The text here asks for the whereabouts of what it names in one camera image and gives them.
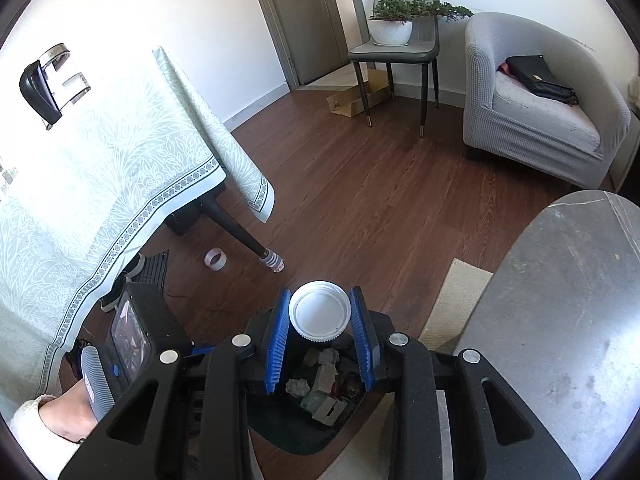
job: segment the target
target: tablecloth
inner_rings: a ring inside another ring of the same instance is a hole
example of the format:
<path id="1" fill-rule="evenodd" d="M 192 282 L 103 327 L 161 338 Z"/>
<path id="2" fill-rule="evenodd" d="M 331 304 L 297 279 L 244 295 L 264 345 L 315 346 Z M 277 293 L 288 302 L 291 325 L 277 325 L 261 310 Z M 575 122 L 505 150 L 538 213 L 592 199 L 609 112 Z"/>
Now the tablecloth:
<path id="1" fill-rule="evenodd" d="M 113 64 L 111 78 L 43 127 L 0 202 L 5 419 L 58 393 L 62 355 L 87 313 L 169 213 L 226 173 L 261 221 L 273 208 L 271 184 L 162 48 Z"/>

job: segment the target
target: person's hand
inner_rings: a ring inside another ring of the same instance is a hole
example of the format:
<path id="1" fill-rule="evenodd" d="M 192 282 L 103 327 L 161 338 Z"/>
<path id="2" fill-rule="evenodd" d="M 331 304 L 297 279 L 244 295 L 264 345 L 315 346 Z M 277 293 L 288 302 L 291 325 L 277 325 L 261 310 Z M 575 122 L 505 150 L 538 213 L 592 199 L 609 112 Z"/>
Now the person's hand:
<path id="1" fill-rule="evenodd" d="M 98 424 L 84 381 L 78 381 L 59 398 L 42 404 L 38 412 L 47 428 L 71 442 L 87 438 Z"/>

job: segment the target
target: tape roll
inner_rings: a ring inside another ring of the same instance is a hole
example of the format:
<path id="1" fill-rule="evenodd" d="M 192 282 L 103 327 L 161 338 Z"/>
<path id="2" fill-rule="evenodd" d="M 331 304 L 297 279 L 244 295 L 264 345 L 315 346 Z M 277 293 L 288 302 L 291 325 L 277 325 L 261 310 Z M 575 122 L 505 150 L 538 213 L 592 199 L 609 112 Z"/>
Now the tape roll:
<path id="1" fill-rule="evenodd" d="M 226 264 L 226 254 L 220 248 L 213 248 L 204 257 L 204 264 L 211 270 L 220 270 Z"/>

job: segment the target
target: beige rug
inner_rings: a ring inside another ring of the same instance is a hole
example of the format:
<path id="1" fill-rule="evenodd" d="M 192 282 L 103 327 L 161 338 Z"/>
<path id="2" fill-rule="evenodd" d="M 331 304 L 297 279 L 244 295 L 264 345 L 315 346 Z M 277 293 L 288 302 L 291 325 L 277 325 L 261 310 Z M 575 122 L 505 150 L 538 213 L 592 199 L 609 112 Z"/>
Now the beige rug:
<path id="1" fill-rule="evenodd" d="M 442 283 L 431 315 L 420 335 L 420 341 L 430 349 L 452 352 L 492 274 L 456 258 Z M 448 432 L 446 408 L 441 407 L 440 425 Z M 369 420 L 318 480 L 386 480 L 388 478 L 393 394 L 386 395 Z M 443 442 L 448 437 L 443 435 Z M 443 456 L 450 449 L 443 449 Z M 443 461 L 444 478 L 452 478 L 450 464 Z"/>

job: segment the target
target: door frame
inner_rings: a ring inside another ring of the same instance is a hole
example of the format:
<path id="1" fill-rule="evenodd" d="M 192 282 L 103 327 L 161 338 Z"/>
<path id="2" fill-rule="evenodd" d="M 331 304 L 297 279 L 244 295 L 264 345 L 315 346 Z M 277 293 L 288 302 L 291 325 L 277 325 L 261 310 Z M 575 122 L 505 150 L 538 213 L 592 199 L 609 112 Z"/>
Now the door frame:
<path id="1" fill-rule="evenodd" d="M 289 90 L 293 91 L 299 88 L 298 78 L 293 69 L 293 58 L 291 56 L 291 50 L 287 44 L 287 39 L 284 35 L 284 29 L 280 23 L 278 13 L 276 11 L 276 5 L 273 0 L 258 0 L 264 19 L 267 22 L 267 28 L 271 34 L 271 39 L 276 48 L 284 77 L 289 86 Z M 353 6 L 356 10 L 356 19 L 358 20 L 358 28 L 360 29 L 360 36 L 363 41 L 369 41 L 369 28 L 367 27 L 367 17 L 364 12 L 364 4 L 362 0 L 353 0 Z"/>

